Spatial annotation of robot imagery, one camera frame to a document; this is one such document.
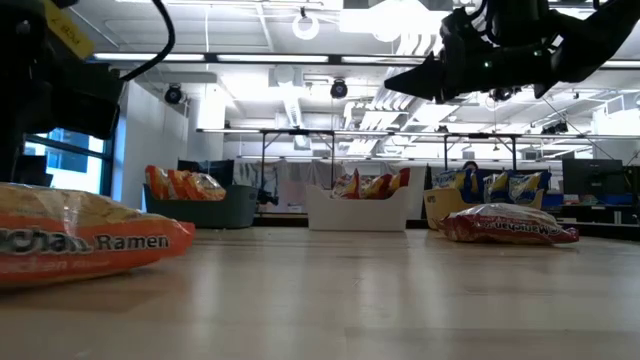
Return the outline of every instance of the dark green storage bin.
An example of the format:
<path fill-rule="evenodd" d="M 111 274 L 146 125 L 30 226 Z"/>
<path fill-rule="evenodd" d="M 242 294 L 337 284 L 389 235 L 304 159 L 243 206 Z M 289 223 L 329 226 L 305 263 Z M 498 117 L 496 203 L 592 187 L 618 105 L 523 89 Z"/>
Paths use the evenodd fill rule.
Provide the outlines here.
<path fill-rule="evenodd" d="M 258 189 L 231 185 L 222 201 L 158 200 L 144 185 L 147 212 L 179 221 L 192 222 L 197 228 L 241 229 L 251 226 L 256 212 Z"/>

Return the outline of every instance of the white storage bin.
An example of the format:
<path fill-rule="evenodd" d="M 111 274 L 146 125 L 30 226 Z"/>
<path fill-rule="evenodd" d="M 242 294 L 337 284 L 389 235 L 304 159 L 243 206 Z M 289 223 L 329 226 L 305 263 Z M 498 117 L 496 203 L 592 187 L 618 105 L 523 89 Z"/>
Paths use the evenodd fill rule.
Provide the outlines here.
<path fill-rule="evenodd" d="M 335 231 L 404 231 L 408 189 L 402 187 L 386 200 L 331 199 L 331 191 L 307 185 L 309 229 Z"/>

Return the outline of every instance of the wooden table surface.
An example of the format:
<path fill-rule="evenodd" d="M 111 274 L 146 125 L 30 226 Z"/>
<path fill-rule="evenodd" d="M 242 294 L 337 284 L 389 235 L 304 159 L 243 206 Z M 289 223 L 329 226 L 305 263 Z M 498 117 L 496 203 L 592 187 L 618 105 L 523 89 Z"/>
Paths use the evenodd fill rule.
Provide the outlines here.
<path fill-rule="evenodd" d="M 203 231 L 127 275 L 0 294 L 2 359 L 638 359 L 640 246 Z"/>

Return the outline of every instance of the orange ramen package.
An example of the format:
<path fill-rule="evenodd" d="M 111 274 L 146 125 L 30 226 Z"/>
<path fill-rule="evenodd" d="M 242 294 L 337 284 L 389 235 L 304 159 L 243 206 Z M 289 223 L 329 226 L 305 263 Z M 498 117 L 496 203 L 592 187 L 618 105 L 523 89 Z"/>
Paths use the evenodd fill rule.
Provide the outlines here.
<path fill-rule="evenodd" d="M 126 272 L 191 246 L 194 226 L 82 191 L 0 183 L 0 287 Z"/>
<path fill-rule="evenodd" d="M 216 179 L 207 174 L 190 173 L 186 178 L 186 189 L 191 200 L 220 201 L 227 195 Z"/>
<path fill-rule="evenodd" d="M 144 174 L 153 197 L 159 200 L 169 199 L 169 177 L 167 173 L 157 166 L 149 165 L 144 169 Z"/>
<path fill-rule="evenodd" d="M 169 199 L 189 200 L 187 193 L 187 178 L 191 176 L 188 171 L 168 170 L 169 177 Z"/>

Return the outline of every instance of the window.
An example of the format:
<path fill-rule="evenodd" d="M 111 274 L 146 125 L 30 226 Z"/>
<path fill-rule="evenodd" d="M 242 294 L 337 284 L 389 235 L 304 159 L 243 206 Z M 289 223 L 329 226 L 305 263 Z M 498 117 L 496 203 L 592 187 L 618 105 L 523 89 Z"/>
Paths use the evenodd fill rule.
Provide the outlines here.
<path fill-rule="evenodd" d="M 46 172 L 53 175 L 52 188 L 101 193 L 102 159 L 31 142 L 25 144 L 24 153 L 47 157 Z"/>
<path fill-rule="evenodd" d="M 24 155 L 45 156 L 51 187 L 111 195 L 111 141 L 54 129 L 46 134 L 27 135 Z"/>

